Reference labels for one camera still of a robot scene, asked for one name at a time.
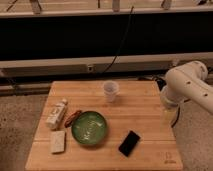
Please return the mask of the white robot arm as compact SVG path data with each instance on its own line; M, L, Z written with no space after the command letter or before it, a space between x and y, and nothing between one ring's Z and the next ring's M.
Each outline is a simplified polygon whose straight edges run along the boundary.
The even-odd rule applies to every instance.
M167 71L160 99L166 110L165 120L170 126L175 124L179 106L185 99L194 101L213 115L213 86L205 82L207 76L208 69L200 61L191 61Z

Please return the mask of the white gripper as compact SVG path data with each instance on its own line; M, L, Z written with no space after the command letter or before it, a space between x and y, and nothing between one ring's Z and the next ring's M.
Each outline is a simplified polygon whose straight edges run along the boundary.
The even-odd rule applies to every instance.
M174 123L176 116L177 116L176 108L171 108L171 109L164 108L163 109L162 117L163 117L164 124L171 126Z

